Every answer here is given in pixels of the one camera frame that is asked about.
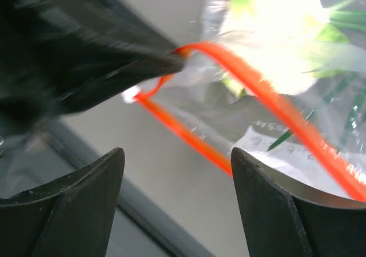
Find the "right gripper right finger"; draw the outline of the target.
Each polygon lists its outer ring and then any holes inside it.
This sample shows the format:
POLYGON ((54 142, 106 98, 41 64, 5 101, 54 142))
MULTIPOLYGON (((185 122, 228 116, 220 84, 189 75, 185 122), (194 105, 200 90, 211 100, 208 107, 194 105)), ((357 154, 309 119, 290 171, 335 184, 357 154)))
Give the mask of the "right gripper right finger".
POLYGON ((250 256, 365 256, 365 203, 303 184, 240 148, 231 165, 250 256))

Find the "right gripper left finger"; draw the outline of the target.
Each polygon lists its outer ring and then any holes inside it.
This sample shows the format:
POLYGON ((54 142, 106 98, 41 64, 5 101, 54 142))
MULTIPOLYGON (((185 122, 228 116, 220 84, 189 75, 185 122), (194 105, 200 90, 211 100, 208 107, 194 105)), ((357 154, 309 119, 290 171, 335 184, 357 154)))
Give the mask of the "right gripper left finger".
POLYGON ((1 199, 1 256, 105 256, 124 174, 114 148, 93 163, 1 199))

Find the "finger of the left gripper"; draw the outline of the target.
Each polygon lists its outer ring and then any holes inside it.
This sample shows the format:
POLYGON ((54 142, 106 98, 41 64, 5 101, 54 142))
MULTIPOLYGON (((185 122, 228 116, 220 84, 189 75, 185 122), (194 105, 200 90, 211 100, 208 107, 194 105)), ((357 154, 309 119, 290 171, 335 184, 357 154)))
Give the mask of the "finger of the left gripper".
POLYGON ((1 0, 1 103, 78 113, 183 66, 124 1, 1 0))

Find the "red-zip bag with food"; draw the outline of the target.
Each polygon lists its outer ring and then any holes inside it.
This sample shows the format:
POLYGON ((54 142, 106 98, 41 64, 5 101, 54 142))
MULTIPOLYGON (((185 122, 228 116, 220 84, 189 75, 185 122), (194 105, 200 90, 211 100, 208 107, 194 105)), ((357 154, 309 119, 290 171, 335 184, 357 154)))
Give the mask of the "red-zip bag with food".
MULTIPOLYGON (((240 148, 314 188, 365 201, 365 71, 319 79, 300 95, 283 95, 227 49, 217 31, 222 13, 205 0, 201 37, 179 48, 178 73, 122 93, 224 171, 240 148)), ((324 6, 341 0, 321 0, 324 6)), ((346 30, 365 49, 365 30, 346 30)))

